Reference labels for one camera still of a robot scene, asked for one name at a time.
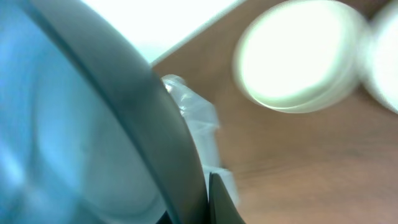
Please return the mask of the beige bowl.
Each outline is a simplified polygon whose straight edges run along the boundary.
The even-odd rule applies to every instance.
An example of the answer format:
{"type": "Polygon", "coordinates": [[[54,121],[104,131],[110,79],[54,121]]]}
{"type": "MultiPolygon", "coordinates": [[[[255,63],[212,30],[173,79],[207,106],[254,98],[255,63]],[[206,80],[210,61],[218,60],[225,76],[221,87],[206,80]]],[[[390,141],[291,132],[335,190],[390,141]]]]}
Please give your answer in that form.
{"type": "Polygon", "coordinates": [[[359,84],[365,17],[339,1],[285,1],[243,32],[233,77],[251,101],[283,113],[310,113],[343,100],[359,84]]]}
{"type": "Polygon", "coordinates": [[[363,65],[369,94],[397,113],[397,1],[387,3],[370,22],[363,65]]]}

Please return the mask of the blue plate bowl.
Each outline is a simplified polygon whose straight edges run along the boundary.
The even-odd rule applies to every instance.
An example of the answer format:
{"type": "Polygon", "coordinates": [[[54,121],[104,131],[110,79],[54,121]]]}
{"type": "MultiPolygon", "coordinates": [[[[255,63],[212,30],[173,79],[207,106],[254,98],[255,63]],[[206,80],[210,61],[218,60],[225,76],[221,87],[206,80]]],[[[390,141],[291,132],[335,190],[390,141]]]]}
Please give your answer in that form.
{"type": "Polygon", "coordinates": [[[1,222],[207,223],[163,81],[82,1],[1,2],[1,222]]]}

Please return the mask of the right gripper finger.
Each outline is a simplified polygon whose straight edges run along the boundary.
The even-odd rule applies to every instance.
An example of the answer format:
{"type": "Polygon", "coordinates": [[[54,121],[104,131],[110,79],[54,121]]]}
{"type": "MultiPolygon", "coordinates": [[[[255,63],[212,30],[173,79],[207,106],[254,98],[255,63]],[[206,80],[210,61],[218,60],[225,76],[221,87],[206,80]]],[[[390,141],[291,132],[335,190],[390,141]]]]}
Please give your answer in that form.
{"type": "Polygon", "coordinates": [[[211,173],[209,178],[209,207],[211,224],[245,224],[216,173],[211,173]]]}

